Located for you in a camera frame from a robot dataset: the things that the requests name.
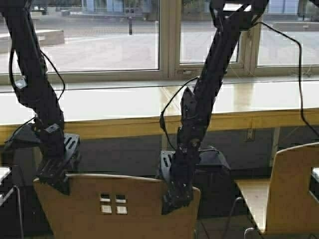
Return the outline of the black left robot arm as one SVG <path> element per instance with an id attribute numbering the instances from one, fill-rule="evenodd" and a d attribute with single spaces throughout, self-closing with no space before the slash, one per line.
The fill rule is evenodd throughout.
<path id="1" fill-rule="evenodd" d="M 68 175 L 77 169 L 80 136 L 64 131 L 63 111 L 48 80 L 46 56 L 40 49 L 30 8 L 29 0 L 0 2 L 11 38 L 9 80 L 18 102 L 35 113 L 5 141 L 3 153 L 12 158 L 17 149 L 39 147 L 38 180 L 69 195 Z"/>

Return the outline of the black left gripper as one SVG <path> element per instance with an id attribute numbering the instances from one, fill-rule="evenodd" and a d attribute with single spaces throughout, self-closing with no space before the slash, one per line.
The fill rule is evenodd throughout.
<path id="1" fill-rule="evenodd" d="M 77 170 L 80 161 L 80 136 L 64 133 L 62 128 L 53 124 L 37 130 L 41 141 L 42 161 L 37 170 L 37 177 L 42 184 L 47 184 L 63 195 L 70 195 L 66 171 Z"/>

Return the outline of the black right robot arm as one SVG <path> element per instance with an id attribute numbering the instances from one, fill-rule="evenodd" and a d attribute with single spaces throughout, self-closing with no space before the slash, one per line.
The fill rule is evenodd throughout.
<path id="1" fill-rule="evenodd" d="M 173 151 L 162 151 L 157 178 L 167 185 L 162 200 L 162 214 L 187 207 L 193 200 L 193 183 L 197 170 L 222 167 L 225 158 L 212 147 L 201 144 L 210 125 L 213 106 L 227 73 L 231 56 L 241 33 L 253 27 L 263 15 L 267 0 L 212 0 L 210 14 L 216 28 L 209 52 L 193 88 L 183 85 L 181 119 Z"/>

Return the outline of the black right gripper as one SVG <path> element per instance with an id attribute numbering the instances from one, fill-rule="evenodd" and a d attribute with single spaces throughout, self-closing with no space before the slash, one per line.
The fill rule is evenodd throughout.
<path id="1" fill-rule="evenodd" d="M 167 183 L 162 198 L 162 214 L 168 215 L 193 200 L 192 181 L 200 162 L 199 150 L 162 150 L 159 156 L 159 178 Z"/>

